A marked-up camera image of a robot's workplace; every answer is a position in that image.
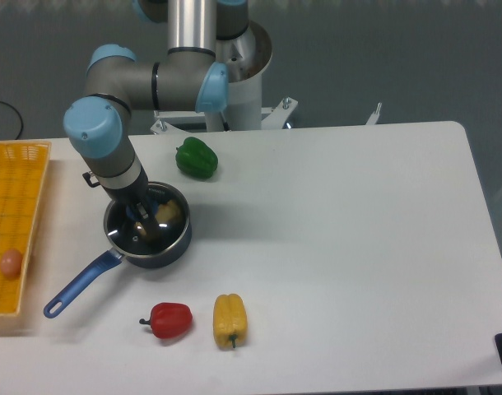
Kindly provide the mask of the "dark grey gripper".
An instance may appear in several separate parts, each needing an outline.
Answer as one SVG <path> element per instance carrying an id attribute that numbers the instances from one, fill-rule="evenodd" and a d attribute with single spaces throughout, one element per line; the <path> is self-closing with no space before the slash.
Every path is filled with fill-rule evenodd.
<path id="1" fill-rule="evenodd" d="M 140 164 L 100 165 L 82 176 L 91 188 L 102 187 L 111 199 L 126 206 L 127 216 L 140 222 L 140 235 L 146 243 L 158 244 L 161 241 L 160 224 L 156 218 L 158 205 L 141 202 L 148 189 L 148 178 Z"/>

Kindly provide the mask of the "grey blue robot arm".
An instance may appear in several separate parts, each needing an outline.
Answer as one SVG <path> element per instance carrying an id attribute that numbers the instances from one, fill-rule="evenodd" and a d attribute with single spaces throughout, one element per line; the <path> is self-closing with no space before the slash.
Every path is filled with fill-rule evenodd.
<path id="1" fill-rule="evenodd" d="M 149 21 L 168 24 L 167 58 L 139 63 L 116 44 L 99 47 L 86 70 L 84 97 L 63 118 L 64 130 L 99 184 L 129 209 L 146 239 L 159 239 L 148 178 L 128 138 L 134 110 L 193 110 L 223 114 L 229 102 L 228 68 L 216 61 L 216 43 L 248 28 L 246 1 L 136 1 Z"/>

